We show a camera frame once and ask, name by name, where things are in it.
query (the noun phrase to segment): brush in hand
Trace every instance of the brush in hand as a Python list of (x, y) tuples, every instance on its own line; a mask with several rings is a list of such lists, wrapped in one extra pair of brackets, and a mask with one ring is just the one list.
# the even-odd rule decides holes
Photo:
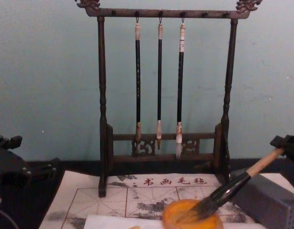
[(275, 148), (267, 156), (259, 160), (246, 172), (232, 180), (226, 185), (216, 189), (209, 197), (202, 199), (189, 212), (177, 219), (177, 223), (196, 222), (210, 217), (219, 207), (231, 200), (234, 195), (255, 175), (257, 175), (266, 166), (272, 163), (276, 158), (282, 155), (283, 148)]

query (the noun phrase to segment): calligraphy brush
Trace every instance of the calligraphy brush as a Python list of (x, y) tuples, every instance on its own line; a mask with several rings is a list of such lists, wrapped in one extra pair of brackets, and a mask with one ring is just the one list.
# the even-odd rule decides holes
[(161, 123), (161, 99), (162, 99), (162, 19), (158, 25), (158, 95), (157, 95), (157, 147), (161, 148), (162, 123)]
[(136, 53), (136, 154), (141, 148), (142, 126), (141, 126), (141, 66), (140, 66), (140, 25), (136, 18), (135, 25), (135, 53)]
[(182, 81), (183, 81), (183, 62), (185, 45), (185, 24), (182, 19), (180, 28), (180, 49), (179, 49), (179, 79), (177, 91), (177, 127), (176, 127), (176, 158), (179, 159), (182, 152)]
[(234, 195), (262, 169), (272, 163), (276, 158), (283, 154), (283, 148), (275, 148), (271, 153), (260, 159), (251, 166), (246, 172), (242, 173), (231, 182), (216, 189), (210, 196), (202, 199), (188, 212), (179, 217), (176, 223), (197, 222), (210, 217), (219, 207), (231, 200)]

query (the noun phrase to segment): orange ink dish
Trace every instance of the orange ink dish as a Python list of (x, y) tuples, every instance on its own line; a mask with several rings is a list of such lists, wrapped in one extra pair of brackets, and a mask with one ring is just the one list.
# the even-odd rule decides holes
[(177, 222), (194, 205), (199, 203), (196, 199), (184, 199), (175, 201), (164, 209), (162, 213), (162, 223), (165, 229), (223, 229), (223, 223), (217, 214), (213, 214), (207, 219), (191, 222)]

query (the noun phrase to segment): carved wooden panel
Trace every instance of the carved wooden panel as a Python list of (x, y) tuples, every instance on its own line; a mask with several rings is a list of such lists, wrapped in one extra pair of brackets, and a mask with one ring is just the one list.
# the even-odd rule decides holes
[(155, 140), (141, 141), (139, 154), (136, 154), (136, 141), (132, 140), (132, 156), (154, 156), (155, 155)]
[(182, 155), (193, 155), (199, 154), (200, 152), (200, 140), (199, 139), (190, 139), (183, 140), (182, 142)]

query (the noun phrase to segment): white brush tip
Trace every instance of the white brush tip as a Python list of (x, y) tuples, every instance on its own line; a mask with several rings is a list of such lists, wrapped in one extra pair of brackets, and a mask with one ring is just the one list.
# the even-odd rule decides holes
[(141, 150), (141, 144), (136, 143), (136, 153), (139, 154), (140, 150)]
[(182, 152), (182, 144), (176, 144), (176, 159), (180, 159)]

